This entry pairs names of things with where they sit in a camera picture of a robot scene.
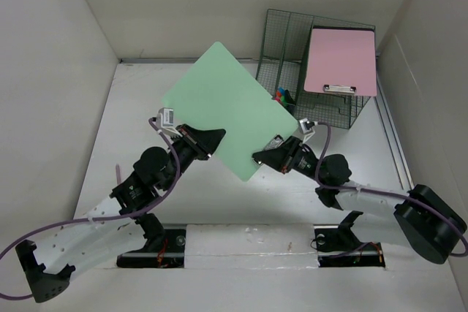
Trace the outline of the black clipboard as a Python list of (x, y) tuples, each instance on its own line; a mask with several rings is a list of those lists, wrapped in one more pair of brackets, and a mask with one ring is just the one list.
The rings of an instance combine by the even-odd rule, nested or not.
[(375, 28), (364, 28), (364, 27), (312, 26), (312, 29), (347, 30), (347, 31), (371, 31), (371, 32), (375, 32)]

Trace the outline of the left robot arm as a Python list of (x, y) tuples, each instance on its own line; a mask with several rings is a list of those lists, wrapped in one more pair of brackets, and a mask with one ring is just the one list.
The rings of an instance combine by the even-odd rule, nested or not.
[(210, 159), (225, 134), (224, 129), (177, 126), (175, 136), (164, 139), (167, 149), (146, 149), (129, 177), (78, 223), (62, 224), (37, 242), (25, 239), (17, 244), (34, 301), (57, 297), (80, 274), (112, 257), (161, 251), (167, 242), (165, 229), (150, 205), (158, 205), (173, 190), (193, 161)]

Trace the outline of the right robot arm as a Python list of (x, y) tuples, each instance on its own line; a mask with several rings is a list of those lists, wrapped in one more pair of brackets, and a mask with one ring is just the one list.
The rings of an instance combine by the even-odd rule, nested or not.
[(296, 171), (315, 181), (315, 193), (324, 206), (347, 212), (337, 227), (316, 230), (320, 252), (341, 257), (381, 242), (406, 246), (441, 265), (456, 256), (458, 243), (467, 243), (467, 224), (427, 186), (416, 185), (404, 192), (353, 182), (343, 155), (316, 156), (297, 137), (258, 151), (252, 158), (282, 174)]

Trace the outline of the green clipboard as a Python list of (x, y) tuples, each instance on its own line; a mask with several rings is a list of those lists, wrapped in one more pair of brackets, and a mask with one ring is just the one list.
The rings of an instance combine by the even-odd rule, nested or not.
[(252, 159), (275, 136), (288, 138), (298, 122), (215, 42), (163, 96), (175, 119), (200, 130), (226, 131), (216, 156), (240, 180), (259, 166)]

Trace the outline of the pink clipboard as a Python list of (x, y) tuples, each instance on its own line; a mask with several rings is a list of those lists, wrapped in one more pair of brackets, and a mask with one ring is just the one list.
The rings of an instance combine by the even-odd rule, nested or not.
[(303, 89), (310, 93), (376, 96), (374, 31), (312, 28)]

